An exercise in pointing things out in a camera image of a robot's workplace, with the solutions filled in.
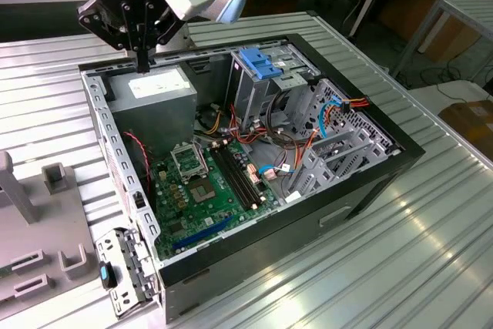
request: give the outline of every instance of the aluminum extrusion table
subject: aluminum extrusion table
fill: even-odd
[[[397,76],[410,62],[418,44],[437,18],[440,16],[419,48],[420,52],[426,50],[433,42],[434,37],[450,15],[477,31],[481,36],[493,41],[493,0],[437,0],[402,51],[399,62],[391,70],[393,77]],[[486,67],[491,59],[493,59],[493,54],[490,54],[481,62],[478,72],[471,77],[471,80]]]
[[[493,165],[327,23],[307,13],[189,27],[197,45],[300,33],[426,149],[361,215],[173,323],[173,328],[490,327]],[[15,175],[74,166],[94,238],[126,225],[76,66],[120,57],[90,35],[0,45],[0,147]],[[150,304],[118,322],[99,280],[2,327],[165,327]]]

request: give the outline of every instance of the motherboard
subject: motherboard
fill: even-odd
[[[205,149],[199,143],[180,146],[151,170],[162,260],[279,206],[237,141]]]

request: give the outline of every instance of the blue latch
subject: blue latch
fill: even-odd
[[[240,55],[260,80],[283,74],[283,71],[274,67],[267,56],[257,48],[240,49]]]

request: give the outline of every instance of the yellow wire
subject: yellow wire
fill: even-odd
[[[214,123],[213,128],[209,131],[204,131],[204,134],[207,134],[207,135],[214,134],[217,131],[217,129],[219,129],[220,117],[221,117],[221,112],[218,112],[217,117],[216,117],[216,122]]]
[[[343,102],[359,102],[361,100],[365,100],[366,98],[359,98],[359,99],[342,99]]]

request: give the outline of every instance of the cardboard box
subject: cardboard box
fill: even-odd
[[[493,160],[493,102],[454,103],[438,116],[470,144]]]

